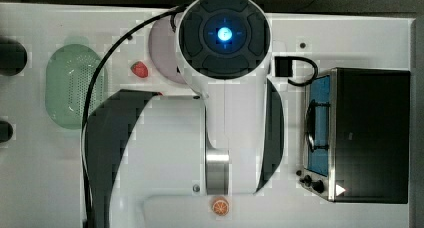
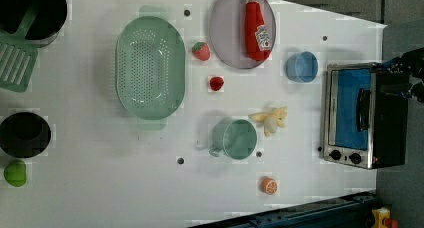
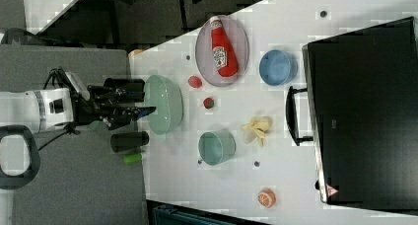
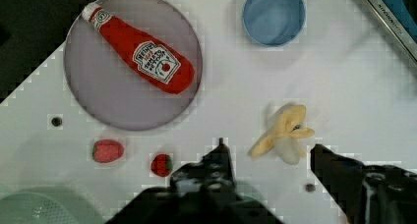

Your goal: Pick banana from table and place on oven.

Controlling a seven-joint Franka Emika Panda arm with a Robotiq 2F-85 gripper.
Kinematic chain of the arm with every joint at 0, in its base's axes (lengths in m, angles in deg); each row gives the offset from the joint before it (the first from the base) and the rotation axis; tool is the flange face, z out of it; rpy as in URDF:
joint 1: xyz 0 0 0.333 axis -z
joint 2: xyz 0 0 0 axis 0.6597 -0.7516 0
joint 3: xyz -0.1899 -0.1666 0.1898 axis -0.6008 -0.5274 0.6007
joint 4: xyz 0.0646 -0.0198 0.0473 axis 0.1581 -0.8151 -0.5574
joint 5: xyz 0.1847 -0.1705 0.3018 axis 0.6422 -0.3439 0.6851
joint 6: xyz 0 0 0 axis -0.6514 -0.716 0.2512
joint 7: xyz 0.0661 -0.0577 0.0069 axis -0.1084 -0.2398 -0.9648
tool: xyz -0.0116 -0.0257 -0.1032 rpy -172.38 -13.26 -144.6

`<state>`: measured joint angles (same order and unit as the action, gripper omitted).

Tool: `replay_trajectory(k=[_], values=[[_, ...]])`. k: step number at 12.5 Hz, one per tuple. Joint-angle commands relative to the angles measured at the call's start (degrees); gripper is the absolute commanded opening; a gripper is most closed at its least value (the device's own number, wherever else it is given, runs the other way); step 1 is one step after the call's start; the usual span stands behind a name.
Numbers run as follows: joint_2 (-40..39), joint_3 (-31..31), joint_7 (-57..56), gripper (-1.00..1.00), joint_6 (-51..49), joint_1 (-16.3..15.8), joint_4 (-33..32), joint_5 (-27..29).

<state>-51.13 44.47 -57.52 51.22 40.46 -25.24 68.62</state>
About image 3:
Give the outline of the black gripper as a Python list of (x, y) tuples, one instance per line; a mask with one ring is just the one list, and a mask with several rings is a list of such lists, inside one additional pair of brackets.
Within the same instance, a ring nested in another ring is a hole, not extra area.
[(71, 103), (73, 107), (74, 124), (76, 126), (88, 125), (96, 120), (105, 118), (105, 124), (109, 130), (115, 130), (129, 125), (144, 116), (153, 113), (156, 107), (120, 107), (111, 114), (103, 109), (102, 102), (97, 96), (104, 95), (106, 100), (113, 103), (142, 103), (145, 98), (144, 92), (115, 89), (110, 92), (109, 87), (89, 86), (87, 88), (89, 99), (85, 100), (74, 87), (70, 89)]

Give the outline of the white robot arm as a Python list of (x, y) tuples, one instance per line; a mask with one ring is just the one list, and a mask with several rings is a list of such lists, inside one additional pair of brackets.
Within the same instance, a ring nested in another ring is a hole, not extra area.
[(117, 97), (125, 91), (111, 93), (109, 100), (86, 101), (68, 88), (1, 93), (1, 125), (24, 125), (32, 133), (41, 133), (88, 125), (103, 120), (110, 130), (120, 128), (153, 113), (156, 107), (121, 106)]

